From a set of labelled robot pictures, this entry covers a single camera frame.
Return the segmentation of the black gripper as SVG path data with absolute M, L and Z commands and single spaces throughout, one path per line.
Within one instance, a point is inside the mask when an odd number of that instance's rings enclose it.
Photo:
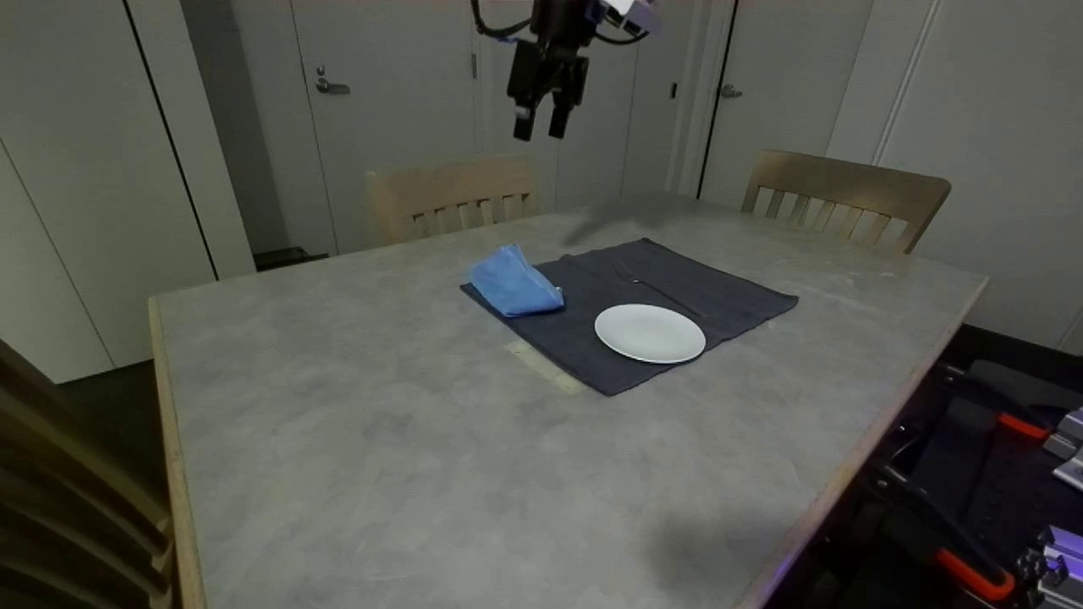
M 533 139 L 539 100 L 545 99 L 545 59 L 578 53 L 595 33 L 592 0 L 534 0 L 533 2 L 534 44 L 518 39 L 512 59 L 508 99 L 515 100 L 515 134 Z M 572 107 L 586 95 L 586 59 L 570 59 L 556 70 L 550 134 L 562 139 Z

